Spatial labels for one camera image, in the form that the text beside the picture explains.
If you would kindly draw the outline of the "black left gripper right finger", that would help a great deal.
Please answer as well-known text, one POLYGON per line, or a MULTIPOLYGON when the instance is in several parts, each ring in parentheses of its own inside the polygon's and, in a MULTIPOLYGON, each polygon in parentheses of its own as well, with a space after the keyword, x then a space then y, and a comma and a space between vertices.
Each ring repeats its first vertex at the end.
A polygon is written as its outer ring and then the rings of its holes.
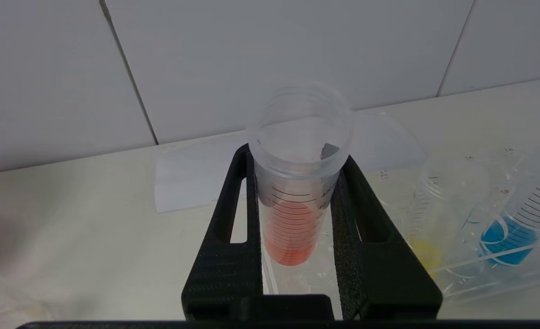
POLYGON ((443 294, 352 157, 331 198, 343 320, 435 320, 443 294))

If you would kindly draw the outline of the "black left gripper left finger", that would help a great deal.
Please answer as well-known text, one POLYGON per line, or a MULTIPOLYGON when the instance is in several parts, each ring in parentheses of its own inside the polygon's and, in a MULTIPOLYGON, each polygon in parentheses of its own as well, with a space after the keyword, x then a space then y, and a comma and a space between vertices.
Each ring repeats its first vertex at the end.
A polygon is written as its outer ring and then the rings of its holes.
POLYGON ((213 216, 182 290, 188 321, 229 320, 243 298, 263 294, 261 223, 249 146, 234 153, 213 216), (246 241, 231 242, 242 182, 246 182, 246 241))

